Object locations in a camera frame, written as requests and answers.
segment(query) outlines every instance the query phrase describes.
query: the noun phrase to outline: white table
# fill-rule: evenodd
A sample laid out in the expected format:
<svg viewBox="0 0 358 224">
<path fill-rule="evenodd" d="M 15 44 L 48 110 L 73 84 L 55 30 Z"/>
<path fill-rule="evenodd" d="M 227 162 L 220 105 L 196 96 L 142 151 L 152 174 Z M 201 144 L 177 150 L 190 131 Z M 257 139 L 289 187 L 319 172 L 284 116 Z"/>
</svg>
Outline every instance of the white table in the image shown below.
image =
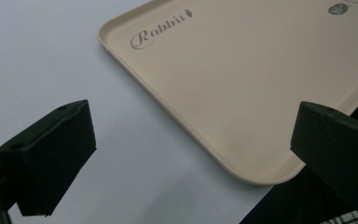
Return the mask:
<svg viewBox="0 0 358 224">
<path fill-rule="evenodd" d="M 88 99 L 97 151 L 51 217 L 16 223 L 238 223 L 270 187 L 229 175 L 102 48 L 99 28 L 145 0 L 0 0 L 0 146 Z"/>
</svg>

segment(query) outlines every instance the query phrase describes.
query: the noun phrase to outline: rabbit logo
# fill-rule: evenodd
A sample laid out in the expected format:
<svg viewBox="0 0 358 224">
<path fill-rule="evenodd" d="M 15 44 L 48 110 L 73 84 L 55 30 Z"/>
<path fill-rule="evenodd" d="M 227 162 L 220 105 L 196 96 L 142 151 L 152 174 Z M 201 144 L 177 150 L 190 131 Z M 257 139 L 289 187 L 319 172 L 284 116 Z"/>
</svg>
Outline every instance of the rabbit logo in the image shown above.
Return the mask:
<svg viewBox="0 0 358 224">
<path fill-rule="evenodd" d="M 328 9 L 328 12 L 332 15 L 342 15 L 348 11 L 348 6 L 345 4 L 335 4 Z"/>
<path fill-rule="evenodd" d="M 177 26 L 180 23 L 187 21 L 192 17 L 193 17 L 193 12 L 191 12 L 190 9 L 186 9 L 184 13 L 173 16 L 168 20 L 166 20 L 165 22 L 161 22 L 157 24 L 151 30 L 143 30 L 137 33 L 131 39 L 131 47 L 133 49 L 146 49 L 154 43 L 155 38 L 158 35 L 161 35 L 162 33 L 169 31 L 174 26 Z"/>
</svg>

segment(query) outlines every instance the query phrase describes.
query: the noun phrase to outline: tray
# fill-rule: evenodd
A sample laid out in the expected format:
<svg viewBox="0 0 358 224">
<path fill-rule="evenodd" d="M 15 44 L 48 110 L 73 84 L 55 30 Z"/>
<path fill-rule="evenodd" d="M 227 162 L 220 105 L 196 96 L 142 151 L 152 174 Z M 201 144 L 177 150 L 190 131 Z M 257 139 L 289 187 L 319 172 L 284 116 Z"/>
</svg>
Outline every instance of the tray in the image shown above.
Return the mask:
<svg viewBox="0 0 358 224">
<path fill-rule="evenodd" d="M 358 106 L 358 2 L 155 0 L 108 21 L 99 40 L 249 183 L 303 168 L 290 150 L 301 101 Z"/>
</svg>

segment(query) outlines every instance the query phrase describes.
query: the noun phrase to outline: beige tray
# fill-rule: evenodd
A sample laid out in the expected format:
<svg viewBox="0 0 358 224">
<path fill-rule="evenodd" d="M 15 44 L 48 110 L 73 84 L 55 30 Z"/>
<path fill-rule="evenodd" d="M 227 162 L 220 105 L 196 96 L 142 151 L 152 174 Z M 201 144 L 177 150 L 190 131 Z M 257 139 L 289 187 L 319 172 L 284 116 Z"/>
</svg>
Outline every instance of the beige tray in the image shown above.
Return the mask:
<svg viewBox="0 0 358 224">
<path fill-rule="evenodd" d="M 358 106 L 358 3 L 155 0 L 106 23 L 99 39 L 250 183 L 281 183 L 304 166 L 289 149 L 300 101 Z"/>
</svg>

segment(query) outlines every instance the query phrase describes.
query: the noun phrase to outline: plaid fabric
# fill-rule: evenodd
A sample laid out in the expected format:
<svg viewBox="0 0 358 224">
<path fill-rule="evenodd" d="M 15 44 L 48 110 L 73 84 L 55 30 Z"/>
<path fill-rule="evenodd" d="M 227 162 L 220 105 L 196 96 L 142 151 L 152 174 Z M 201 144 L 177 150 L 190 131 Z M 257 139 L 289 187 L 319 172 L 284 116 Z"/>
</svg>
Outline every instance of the plaid fabric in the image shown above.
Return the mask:
<svg viewBox="0 0 358 224">
<path fill-rule="evenodd" d="M 358 212 L 353 211 L 340 217 L 335 217 L 322 224 L 358 224 Z"/>
</svg>

